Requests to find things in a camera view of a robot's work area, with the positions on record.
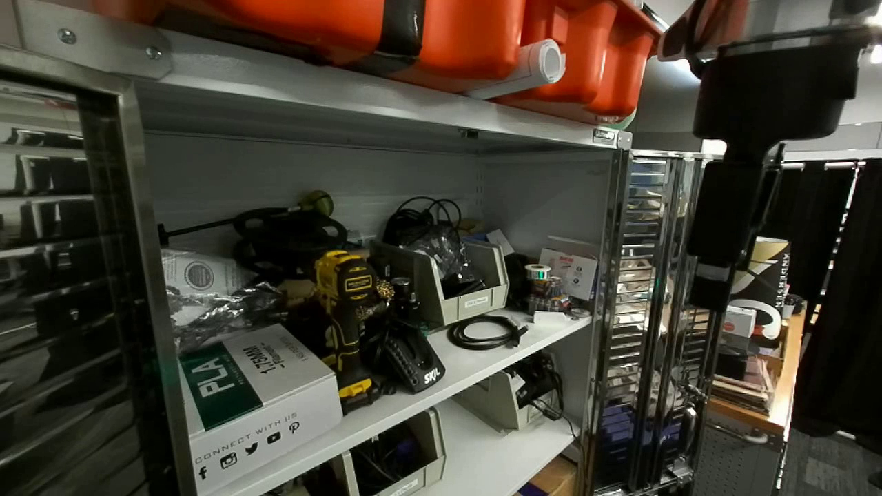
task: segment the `yellow cordless drill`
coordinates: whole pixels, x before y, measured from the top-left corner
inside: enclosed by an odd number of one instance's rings
[[[316,261],[316,291],[333,322],[329,365],[337,373],[344,413],[372,402],[375,393],[359,351],[359,316],[376,286],[377,275],[362,257],[338,250]]]

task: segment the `cardboard box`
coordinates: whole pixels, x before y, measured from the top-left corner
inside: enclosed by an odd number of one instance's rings
[[[757,321],[757,311],[729,305],[722,323],[723,340],[729,346],[747,349]]]
[[[343,418],[333,371],[280,325],[180,358],[197,491],[291,451]]]
[[[575,493],[576,465],[558,456],[514,496],[573,496]]]
[[[585,301],[590,301],[594,296],[597,260],[542,248],[539,263],[551,267],[551,275],[564,281],[564,293]]]

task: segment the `social media icon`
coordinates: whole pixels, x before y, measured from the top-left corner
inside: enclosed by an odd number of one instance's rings
[[[229,455],[224,456],[220,459],[220,467],[225,470],[235,465],[235,463],[238,461],[239,460],[236,459],[235,453],[230,453]]]

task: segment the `orange storage bin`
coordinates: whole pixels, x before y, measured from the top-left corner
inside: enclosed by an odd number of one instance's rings
[[[526,0],[93,0],[161,24],[169,8],[310,48],[312,60],[458,93],[518,62]]]
[[[555,84],[497,101],[591,124],[612,124],[636,108],[647,59],[662,35],[627,0],[527,0],[521,44],[551,38],[566,54]]]

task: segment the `black curtain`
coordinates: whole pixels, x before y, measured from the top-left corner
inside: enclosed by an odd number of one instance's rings
[[[790,242],[790,293],[806,301],[806,315],[819,303],[853,169],[824,169],[826,162],[806,162],[802,170],[785,169],[761,236]]]
[[[882,160],[861,171],[796,378],[794,426],[882,439]]]

